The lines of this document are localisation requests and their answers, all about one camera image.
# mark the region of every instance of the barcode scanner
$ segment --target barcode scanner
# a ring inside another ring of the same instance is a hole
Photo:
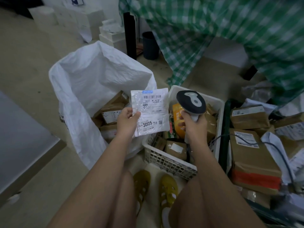
[[[206,112],[206,102],[203,97],[193,90],[182,90],[177,92],[176,99],[181,107],[191,116],[194,122],[197,122],[199,116]],[[189,143],[187,130],[185,143]]]

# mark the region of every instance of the stack of white boxes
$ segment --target stack of white boxes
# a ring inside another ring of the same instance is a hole
[[[90,32],[92,39],[98,39],[99,26],[105,19],[102,9],[93,9],[87,6],[66,8],[54,6],[58,23],[69,33]]]
[[[49,32],[51,28],[58,25],[54,9],[47,6],[39,6],[30,8],[31,13],[38,29]]]
[[[127,54],[126,36],[124,30],[118,33],[111,33],[105,31],[103,30],[102,27],[100,27],[99,30],[100,30],[99,40],[101,42],[110,45],[115,49],[118,49],[121,52]]]

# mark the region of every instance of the yellow sandal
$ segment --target yellow sandal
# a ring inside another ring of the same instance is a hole
[[[168,215],[171,206],[173,205],[176,197],[178,196],[178,187],[174,178],[168,174],[162,176],[159,183],[159,202],[161,206],[160,216],[161,216],[161,227],[170,227]]]
[[[148,189],[151,183],[151,174],[149,171],[141,170],[133,176],[133,180],[135,185],[135,197],[137,199],[136,216],[138,216],[139,211],[142,208],[143,201],[145,200],[148,193]]]

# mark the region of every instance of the orange package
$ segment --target orange package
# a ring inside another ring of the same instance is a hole
[[[185,126],[178,126],[179,123],[185,122],[185,120],[181,120],[181,112],[184,109],[181,107],[179,103],[173,105],[173,119],[174,119],[174,128],[176,133],[180,136],[180,138],[185,139]]]

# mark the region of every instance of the beige floor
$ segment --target beige floor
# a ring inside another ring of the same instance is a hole
[[[83,46],[73,36],[61,31],[39,31],[33,20],[0,9],[0,90],[53,134],[68,143],[23,189],[13,205],[0,208],[0,227],[45,227],[63,201],[87,173],[73,151],[66,126],[59,121],[58,100],[48,79],[48,70],[60,58]],[[151,69],[158,88],[167,87],[172,74],[164,59],[138,61]],[[237,67],[202,58],[183,86],[227,100],[241,98],[240,87],[262,80],[256,75],[245,81]],[[143,162],[143,153],[126,162],[134,174],[146,169],[152,174],[151,188],[137,227],[159,227],[158,180],[163,172]],[[177,179],[179,190],[184,180]]]

